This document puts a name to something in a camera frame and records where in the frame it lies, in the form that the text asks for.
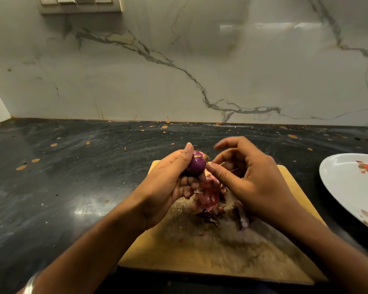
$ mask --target bracelet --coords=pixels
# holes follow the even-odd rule
[[[26,284],[23,294],[33,294],[34,280],[36,279],[37,276],[39,276],[40,273],[41,271],[37,271],[36,273],[34,273],[32,277],[30,277],[29,281]]]

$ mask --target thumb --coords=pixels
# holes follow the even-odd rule
[[[190,164],[192,156],[193,146],[190,142],[188,142],[181,155],[170,166],[172,174],[179,177],[185,168],[187,168],[187,166]]]
[[[214,175],[224,186],[226,186],[234,194],[240,193],[242,179],[231,173],[226,168],[215,163],[208,163],[207,170]]]

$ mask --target white ceramic plate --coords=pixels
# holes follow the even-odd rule
[[[327,157],[320,164],[319,173],[331,195],[368,226],[368,155]]]

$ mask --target cutting board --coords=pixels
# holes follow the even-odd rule
[[[154,161],[150,170],[159,161]],[[297,201],[324,221],[285,166],[278,165]],[[122,267],[153,271],[212,274],[314,284],[327,281],[315,264],[283,234],[259,219],[238,227],[227,193],[219,227],[191,213],[191,199],[180,198],[165,218],[140,235],[119,262]]]

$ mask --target kitchen counter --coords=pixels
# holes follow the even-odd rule
[[[214,158],[216,142],[239,135],[285,165],[330,229],[368,254],[368,227],[327,192],[318,171],[327,156],[368,154],[367,127],[11,119],[0,123],[0,293],[19,290],[48,266],[139,185],[153,160],[187,142]],[[98,291],[123,281],[164,293],[334,287],[118,268]]]

